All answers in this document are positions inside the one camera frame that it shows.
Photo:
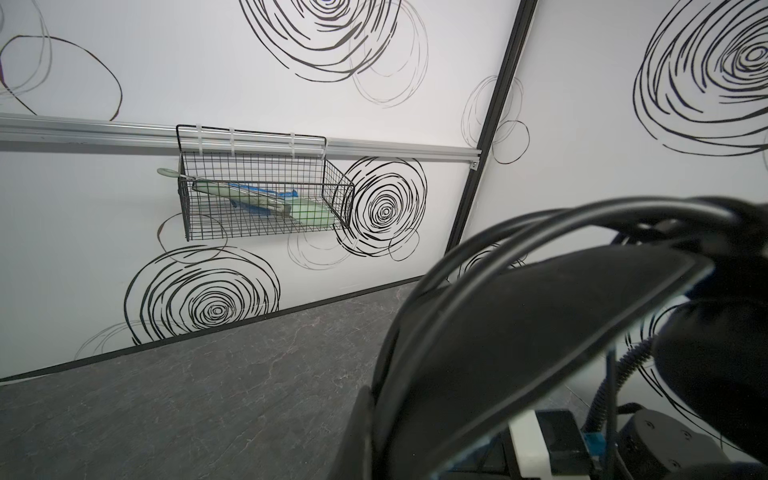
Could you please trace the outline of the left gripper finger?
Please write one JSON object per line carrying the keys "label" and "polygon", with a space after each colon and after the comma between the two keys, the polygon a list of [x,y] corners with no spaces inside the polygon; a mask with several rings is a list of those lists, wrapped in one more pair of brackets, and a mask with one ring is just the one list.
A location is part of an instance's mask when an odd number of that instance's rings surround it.
{"label": "left gripper finger", "polygon": [[372,479],[374,408],[375,402],[371,389],[364,385],[356,396],[349,422],[327,479]]}

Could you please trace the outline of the black blue headphones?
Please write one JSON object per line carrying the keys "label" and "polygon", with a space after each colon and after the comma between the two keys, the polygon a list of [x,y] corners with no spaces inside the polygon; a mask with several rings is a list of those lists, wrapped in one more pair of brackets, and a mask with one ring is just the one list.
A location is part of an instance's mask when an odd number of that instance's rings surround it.
{"label": "black blue headphones", "polygon": [[362,473],[442,472],[678,296],[656,369],[765,476],[767,210],[720,197],[536,212],[453,249],[382,345]]}

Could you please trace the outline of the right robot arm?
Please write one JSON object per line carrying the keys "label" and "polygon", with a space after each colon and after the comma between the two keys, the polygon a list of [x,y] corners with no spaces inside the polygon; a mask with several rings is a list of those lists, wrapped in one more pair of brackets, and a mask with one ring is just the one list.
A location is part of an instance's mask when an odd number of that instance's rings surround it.
{"label": "right robot arm", "polygon": [[642,406],[617,406],[617,393],[635,370],[656,357],[668,387],[702,420],[729,437],[735,448],[754,457],[754,466],[767,462],[767,346],[753,335],[733,332],[659,334],[634,345],[614,365],[598,387],[585,432],[601,432],[614,415],[630,414],[619,431],[616,466],[624,479],[661,479],[686,468],[728,464],[713,438],[678,420]]}

